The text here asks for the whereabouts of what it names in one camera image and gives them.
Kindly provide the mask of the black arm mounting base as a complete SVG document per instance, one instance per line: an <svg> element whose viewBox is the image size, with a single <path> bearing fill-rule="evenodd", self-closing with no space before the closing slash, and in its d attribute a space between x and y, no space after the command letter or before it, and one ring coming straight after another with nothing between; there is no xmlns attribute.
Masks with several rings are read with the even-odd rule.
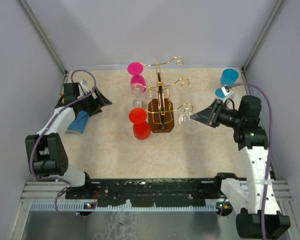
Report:
<svg viewBox="0 0 300 240"><path fill-rule="evenodd" d="M94 207L213 209L221 216L233 211L214 178L109 178L92 179L66 191L67 200L92 200Z"/></svg>

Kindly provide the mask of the cyan plastic wine glass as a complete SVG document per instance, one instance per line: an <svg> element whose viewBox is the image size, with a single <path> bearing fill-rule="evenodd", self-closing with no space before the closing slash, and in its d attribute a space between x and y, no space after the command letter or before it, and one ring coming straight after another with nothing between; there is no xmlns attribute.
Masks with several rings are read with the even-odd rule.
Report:
<svg viewBox="0 0 300 240"><path fill-rule="evenodd" d="M224 85L233 85L236 83L238 78L239 78L239 73L235 69L227 68L221 74L220 84L222 87ZM215 90L215 95L221 99L223 99L225 97L221 88L218 88Z"/></svg>

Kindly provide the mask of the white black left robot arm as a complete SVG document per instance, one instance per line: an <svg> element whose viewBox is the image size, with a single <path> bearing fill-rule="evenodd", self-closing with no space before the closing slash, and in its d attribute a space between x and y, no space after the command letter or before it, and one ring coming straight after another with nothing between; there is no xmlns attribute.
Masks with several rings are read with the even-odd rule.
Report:
<svg viewBox="0 0 300 240"><path fill-rule="evenodd" d="M25 139L30 173L38 181L61 181L76 188L81 197L91 197L94 186L87 182L85 172L70 166L62 137L80 112L91 117L111 104L97 87L89 91L81 82L65 83L63 96L48 123L37 134Z"/></svg>

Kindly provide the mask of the magenta plastic wine glass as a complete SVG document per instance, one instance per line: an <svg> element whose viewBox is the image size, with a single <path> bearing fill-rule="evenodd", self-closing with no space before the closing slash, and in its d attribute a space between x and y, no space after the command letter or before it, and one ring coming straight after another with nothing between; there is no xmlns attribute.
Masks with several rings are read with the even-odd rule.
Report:
<svg viewBox="0 0 300 240"><path fill-rule="evenodd" d="M132 62L127 67L127 72L132 76L130 79L131 92L135 95L139 95L146 90L146 80L141 75L144 70L144 66L140 62Z"/></svg>

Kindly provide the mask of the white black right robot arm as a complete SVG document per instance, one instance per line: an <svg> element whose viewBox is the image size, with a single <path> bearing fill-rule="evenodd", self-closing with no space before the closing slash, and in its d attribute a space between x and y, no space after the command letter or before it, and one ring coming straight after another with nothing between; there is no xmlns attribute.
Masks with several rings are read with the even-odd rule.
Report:
<svg viewBox="0 0 300 240"><path fill-rule="evenodd" d="M219 125L233 129L233 139L246 169L245 191L235 176L229 174L213 185L219 198L229 200L236 213L236 229L242 239L277 240L291 226L289 216L283 215L277 203L270 176L269 141L259 125L261 100L245 95L238 109L230 109L221 99L191 119L216 128Z"/></svg>

